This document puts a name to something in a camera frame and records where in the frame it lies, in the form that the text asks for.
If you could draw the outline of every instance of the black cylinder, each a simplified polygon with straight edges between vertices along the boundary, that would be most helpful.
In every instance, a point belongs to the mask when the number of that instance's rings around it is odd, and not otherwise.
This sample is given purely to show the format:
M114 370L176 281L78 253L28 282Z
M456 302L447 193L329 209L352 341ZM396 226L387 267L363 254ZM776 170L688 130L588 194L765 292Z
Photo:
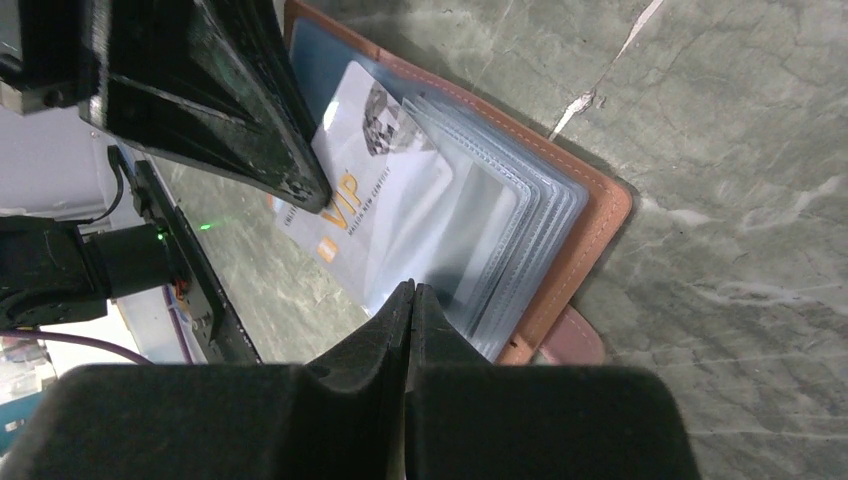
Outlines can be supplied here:
M109 298L120 298L173 282L166 242L155 225L99 233L86 249Z

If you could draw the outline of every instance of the brown leather wallet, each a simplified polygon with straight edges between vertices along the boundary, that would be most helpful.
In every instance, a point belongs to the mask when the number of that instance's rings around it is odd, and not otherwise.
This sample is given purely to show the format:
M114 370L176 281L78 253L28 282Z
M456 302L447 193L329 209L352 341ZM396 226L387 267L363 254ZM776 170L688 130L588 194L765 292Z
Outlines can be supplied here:
M412 65L297 0L286 2L285 6L287 44L291 40L292 28L298 18L309 19L399 76L428 84L450 94L586 187L589 191L589 202L551 264L510 342L501 352L498 363L517 365L529 362L555 324L557 336L551 337L552 340L555 340L557 345L566 345L564 348L571 351L570 354L562 356L563 360L579 359L578 363L603 361L603 344L598 334L576 310L566 306L630 213L630 193L612 178L467 90ZM562 339L566 338L569 341L563 343Z

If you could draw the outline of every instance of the gray marble surface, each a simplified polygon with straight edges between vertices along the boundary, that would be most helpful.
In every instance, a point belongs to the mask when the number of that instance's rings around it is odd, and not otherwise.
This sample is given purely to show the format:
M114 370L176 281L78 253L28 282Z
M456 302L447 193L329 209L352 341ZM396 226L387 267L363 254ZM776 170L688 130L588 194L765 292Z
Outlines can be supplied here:
M657 372L707 478L848 478L848 7L839 0L314 1L628 185L579 292L612 361ZM260 351L364 321L262 194L161 163ZM251 319L266 318L258 321Z

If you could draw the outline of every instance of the scratched metal edge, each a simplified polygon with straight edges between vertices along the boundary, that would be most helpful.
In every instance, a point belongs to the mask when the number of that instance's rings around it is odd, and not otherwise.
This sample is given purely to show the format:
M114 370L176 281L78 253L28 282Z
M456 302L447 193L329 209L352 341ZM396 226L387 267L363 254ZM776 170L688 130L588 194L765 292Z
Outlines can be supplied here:
M144 181L150 192L152 208L149 214L153 220L168 227L210 308L213 312L220 312L211 325L192 329L206 360L209 363L262 363L215 270L191 231L188 220L179 207L172 205L172 197L159 180L155 165L149 160L139 160L135 162L135 167L137 180ZM189 310L195 320L194 312L191 308Z

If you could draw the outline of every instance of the cable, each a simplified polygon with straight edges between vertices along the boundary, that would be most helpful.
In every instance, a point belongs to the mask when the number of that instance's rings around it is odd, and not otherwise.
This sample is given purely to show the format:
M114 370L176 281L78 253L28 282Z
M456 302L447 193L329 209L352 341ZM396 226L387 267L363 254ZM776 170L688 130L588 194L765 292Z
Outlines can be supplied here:
M191 359L191 351L188 349L188 342L186 341L183 327L180 325L180 319L177 318L177 306L171 303L169 287L162 287L162 295L165 297L165 305L168 307L168 313L171 314L171 325L173 325L174 332L177 334L177 343L180 344L183 359L185 359L186 363L192 365L194 361Z
M95 338L81 337L79 335L70 335L67 333L42 332L38 330L2 330L0 337L12 338L27 338L35 340L47 340L52 342L73 343L91 348L105 350L115 355L126 358L139 365L153 365L153 362L142 357L141 355L128 350L124 347L115 345L114 343L104 342Z
M103 220L118 208L118 205L121 203L121 199L124 198L124 176L121 175L120 167L120 163L123 162L124 159L123 154L121 154L121 149L117 145L109 145L109 147L106 148L106 154L109 158L109 167L112 169L112 173L115 174L115 181L118 184L118 191L115 194L115 199L112 200L112 205L109 206L109 209L106 210L106 213L103 215L96 218L89 218L88 220L74 220L73 223L75 225L91 225L92 223Z

